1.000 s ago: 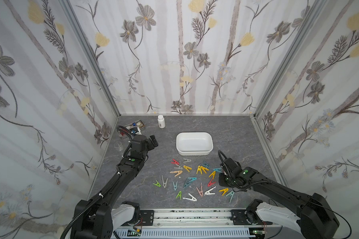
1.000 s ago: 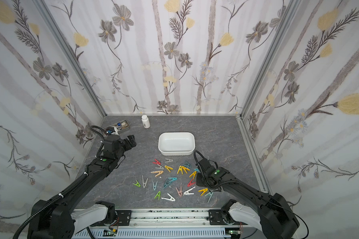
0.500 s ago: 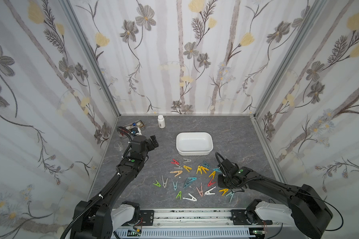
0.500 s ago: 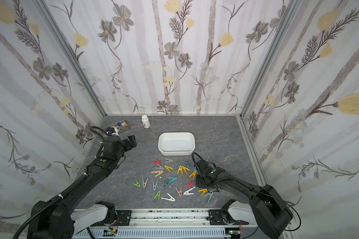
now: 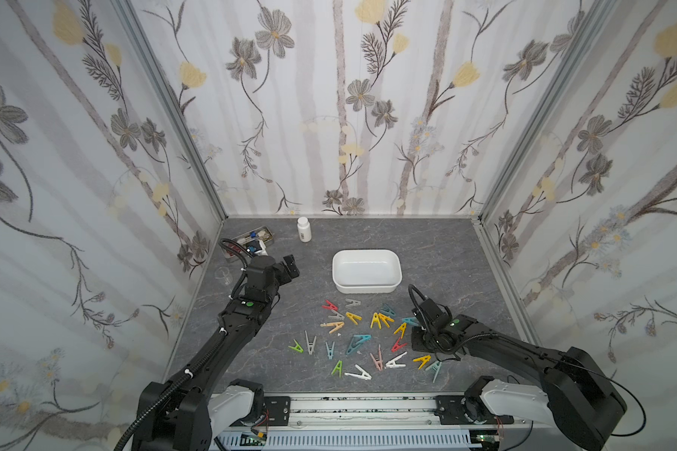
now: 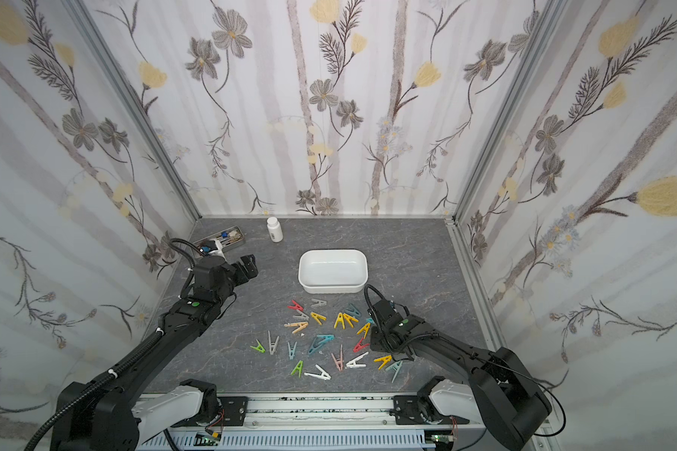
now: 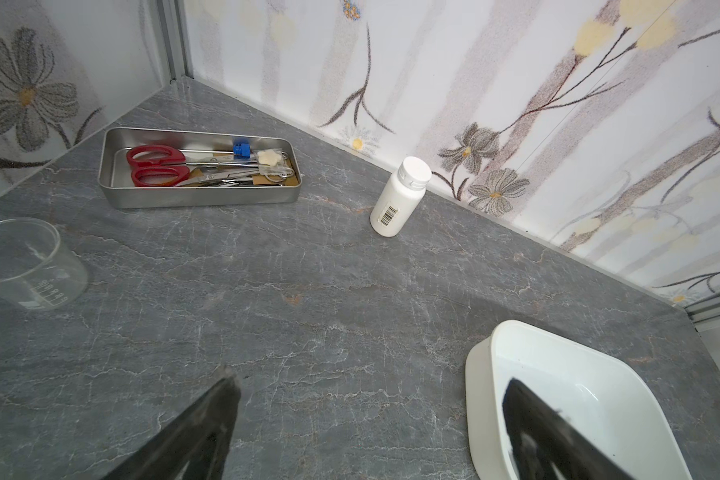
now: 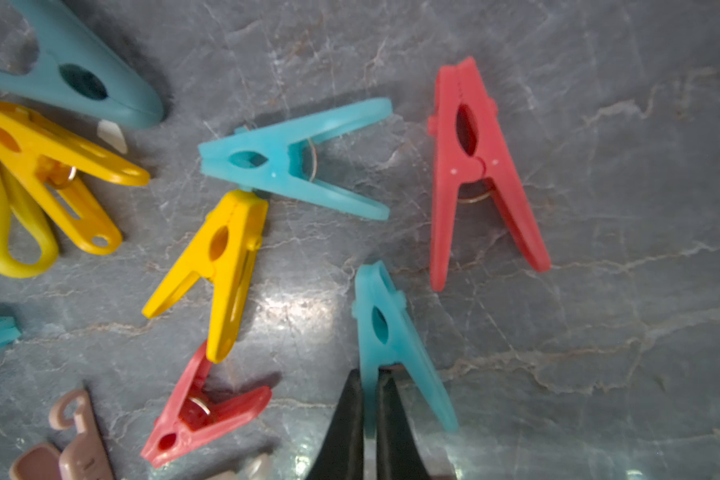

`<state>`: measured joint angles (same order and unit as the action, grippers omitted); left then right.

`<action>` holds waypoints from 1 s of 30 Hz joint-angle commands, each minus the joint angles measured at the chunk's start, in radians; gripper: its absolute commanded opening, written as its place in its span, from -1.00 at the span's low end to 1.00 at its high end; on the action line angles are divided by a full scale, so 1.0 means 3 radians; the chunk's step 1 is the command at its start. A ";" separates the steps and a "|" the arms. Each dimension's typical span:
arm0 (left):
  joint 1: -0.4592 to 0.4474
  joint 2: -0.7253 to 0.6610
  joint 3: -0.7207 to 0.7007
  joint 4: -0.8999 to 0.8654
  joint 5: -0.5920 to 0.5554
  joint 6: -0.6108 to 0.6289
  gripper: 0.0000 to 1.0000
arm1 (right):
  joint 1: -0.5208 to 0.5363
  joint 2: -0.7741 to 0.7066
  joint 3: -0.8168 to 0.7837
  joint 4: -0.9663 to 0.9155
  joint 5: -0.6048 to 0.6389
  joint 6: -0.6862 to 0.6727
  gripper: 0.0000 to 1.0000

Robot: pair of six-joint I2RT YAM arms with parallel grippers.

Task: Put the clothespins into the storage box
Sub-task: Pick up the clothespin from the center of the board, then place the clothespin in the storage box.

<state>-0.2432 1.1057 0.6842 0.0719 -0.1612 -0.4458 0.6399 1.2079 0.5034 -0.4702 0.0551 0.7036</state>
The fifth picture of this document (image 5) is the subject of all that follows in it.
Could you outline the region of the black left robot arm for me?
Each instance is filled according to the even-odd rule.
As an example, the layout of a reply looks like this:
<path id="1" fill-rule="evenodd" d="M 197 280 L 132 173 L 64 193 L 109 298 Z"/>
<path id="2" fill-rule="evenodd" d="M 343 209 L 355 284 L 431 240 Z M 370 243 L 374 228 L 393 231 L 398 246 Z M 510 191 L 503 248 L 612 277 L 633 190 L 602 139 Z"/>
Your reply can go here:
<path id="1" fill-rule="evenodd" d="M 117 450 L 207 450 L 223 428 L 209 403 L 216 383 L 240 351 L 257 336 L 280 298 L 279 288 L 299 278 L 293 255 L 282 261 L 247 250 L 231 239 L 218 242 L 242 268 L 217 317 L 217 329 L 197 354 L 164 383 L 142 391 L 137 417 L 123 432 Z"/>

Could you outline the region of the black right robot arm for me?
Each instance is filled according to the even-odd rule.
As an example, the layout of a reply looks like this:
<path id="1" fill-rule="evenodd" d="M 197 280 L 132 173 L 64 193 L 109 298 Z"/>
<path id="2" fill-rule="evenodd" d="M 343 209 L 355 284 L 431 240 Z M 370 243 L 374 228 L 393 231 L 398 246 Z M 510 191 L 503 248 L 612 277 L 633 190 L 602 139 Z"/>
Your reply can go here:
<path id="1" fill-rule="evenodd" d="M 460 396 L 439 396 L 434 413 L 444 426 L 498 425 L 504 418 L 528 419 L 556 428 L 584 450 L 601 450 L 627 413 L 629 390 L 607 376 L 582 349 L 558 351 L 502 334 L 409 285 L 414 351 L 440 363 L 469 356 L 488 361 L 523 378 L 509 383 L 481 376 Z"/>

